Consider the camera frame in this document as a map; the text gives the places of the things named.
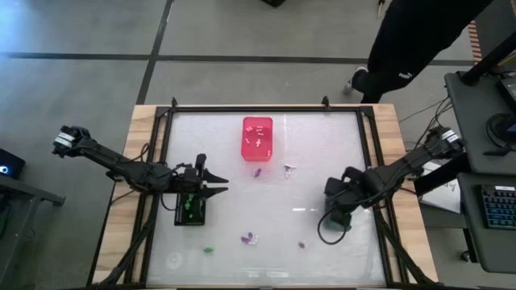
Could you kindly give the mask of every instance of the gray floor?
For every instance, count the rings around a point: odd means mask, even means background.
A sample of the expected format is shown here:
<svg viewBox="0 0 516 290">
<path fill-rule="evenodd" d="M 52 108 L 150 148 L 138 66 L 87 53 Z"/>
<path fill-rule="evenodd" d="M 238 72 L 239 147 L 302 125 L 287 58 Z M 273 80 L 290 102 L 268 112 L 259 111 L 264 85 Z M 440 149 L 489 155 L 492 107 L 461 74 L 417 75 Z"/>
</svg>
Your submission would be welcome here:
<svg viewBox="0 0 516 290">
<path fill-rule="evenodd" d="M 165 2 L 4 0 L 0 52 L 149 54 Z M 374 0 L 287 0 L 279 9 L 258 0 L 176 0 L 160 54 L 367 58 L 381 23 L 376 13 Z M 471 60 L 468 35 L 438 58 Z M 27 160 L 27 183 L 67 197 L 63 208 L 44 206 L 38 213 L 18 284 L 52 289 L 86 282 L 113 184 L 87 160 L 51 155 L 52 141 L 61 125 L 81 125 L 121 150 L 146 65 L 0 59 L 0 147 Z M 159 61 L 145 103 L 168 104 L 172 96 L 183 104 L 315 103 L 323 96 L 358 102 L 358 93 L 340 94 L 354 68 Z M 394 103 L 404 118 L 445 98 L 444 73 L 460 69 L 468 67 L 429 66 L 382 102 Z M 415 141 L 432 115 L 429 110 L 402 122 L 405 141 Z M 456 128 L 451 111 L 440 120 Z M 432 229 L 428 235 L 442 282 L 514 287 L 514 275 L 488 274 L 456 260 L 464 249 L 460 230 Z"/>
</svg>

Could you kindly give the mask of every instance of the speaker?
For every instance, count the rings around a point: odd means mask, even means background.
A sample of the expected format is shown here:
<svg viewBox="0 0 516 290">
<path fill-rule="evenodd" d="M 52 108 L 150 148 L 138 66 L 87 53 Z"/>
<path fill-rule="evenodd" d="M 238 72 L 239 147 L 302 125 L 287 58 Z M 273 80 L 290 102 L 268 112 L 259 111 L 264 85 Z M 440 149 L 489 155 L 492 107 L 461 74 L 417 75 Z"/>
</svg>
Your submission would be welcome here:
<svg viewBox="0 0 516 290">
<path fill-rule="evenodd" d="M 25 160 L 0 149 L 0 175 L 18 179 L 22 173 Z"/>
</svg>

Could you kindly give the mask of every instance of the blue light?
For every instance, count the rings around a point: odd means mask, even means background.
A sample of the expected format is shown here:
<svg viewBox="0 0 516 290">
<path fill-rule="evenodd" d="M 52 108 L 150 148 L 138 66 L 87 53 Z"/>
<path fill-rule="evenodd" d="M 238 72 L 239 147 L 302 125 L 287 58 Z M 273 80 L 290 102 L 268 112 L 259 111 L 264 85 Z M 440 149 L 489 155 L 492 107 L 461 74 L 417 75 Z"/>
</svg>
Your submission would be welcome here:
<svg viewBox="0 0 516 290">
<path fill-rule="evenodd" d="M 9 168 L 7 166 L 0 166 L 0 173 L 3 173 L 3 174 L 9 173 Z"/>
</svg>

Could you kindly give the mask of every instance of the white paper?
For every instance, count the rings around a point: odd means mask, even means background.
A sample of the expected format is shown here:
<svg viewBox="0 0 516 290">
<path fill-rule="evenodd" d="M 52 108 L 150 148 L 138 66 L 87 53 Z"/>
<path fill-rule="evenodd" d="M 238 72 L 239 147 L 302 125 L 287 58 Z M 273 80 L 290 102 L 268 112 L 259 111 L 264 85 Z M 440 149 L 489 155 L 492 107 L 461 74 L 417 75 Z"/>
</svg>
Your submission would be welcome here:
<svg viewBox="0 0 516 290">
<path fill-rule="evenodd" d="M 425 172 L 423 175 L 433 172 L 440 165 L 433 162 L 428 162 L 423 166 Z M 449 210 L 455 213 L 460 213 L 460 187 L 457 180 L 452 180 L 444 185 L 435 188 L 429 193 L 422 196 L 422 203 L 432 205 L 440 209 Z"/>
</svg>

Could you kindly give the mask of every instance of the pink container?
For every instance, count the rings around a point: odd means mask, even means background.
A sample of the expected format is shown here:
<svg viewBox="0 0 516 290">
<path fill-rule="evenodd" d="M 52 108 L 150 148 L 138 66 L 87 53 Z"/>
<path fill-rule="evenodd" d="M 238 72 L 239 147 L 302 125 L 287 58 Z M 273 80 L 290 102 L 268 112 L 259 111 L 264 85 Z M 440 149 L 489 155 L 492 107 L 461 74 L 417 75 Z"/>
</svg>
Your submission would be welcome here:
<svg viewBox="0 0 516 290">
<path fill-rule="evenodd" d="M 246 161 L 269 161 L 273 155 L 273 120 L 246 117 L 242 126 L 242 157 Z"/>
</svg>

